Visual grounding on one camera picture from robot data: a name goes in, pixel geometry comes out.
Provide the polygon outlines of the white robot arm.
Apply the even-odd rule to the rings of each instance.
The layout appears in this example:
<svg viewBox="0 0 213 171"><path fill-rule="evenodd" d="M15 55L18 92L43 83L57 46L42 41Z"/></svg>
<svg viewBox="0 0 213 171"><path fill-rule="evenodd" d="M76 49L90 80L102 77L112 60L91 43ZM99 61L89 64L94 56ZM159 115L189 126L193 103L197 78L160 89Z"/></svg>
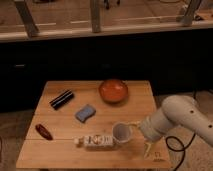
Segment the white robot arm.
<svg viewBox="0 0 213 171"><path fill-rule="evenodd" d="M154 113L130 125L136 126L145 138L144 157L148 156L156 142L177 125L193 131L213 147L213 122L198 109L197 101L189 96L168 96Z"/></svg>

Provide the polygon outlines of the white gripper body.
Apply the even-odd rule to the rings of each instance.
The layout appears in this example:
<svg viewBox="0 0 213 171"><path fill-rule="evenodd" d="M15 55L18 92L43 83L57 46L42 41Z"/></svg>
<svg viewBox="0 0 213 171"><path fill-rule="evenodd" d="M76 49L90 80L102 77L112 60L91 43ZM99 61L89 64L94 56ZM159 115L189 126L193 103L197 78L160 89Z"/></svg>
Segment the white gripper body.
<svg viewBox="0 0 213 171"><path fill-rule="evenodd" d="M148 121L137 121L137 122L130 122L130 127L136 127L143 135L144 137L144 152L143 156L148 157L149 153L155 144L155 142L152 139L153 129L151 128Z"/></svg>

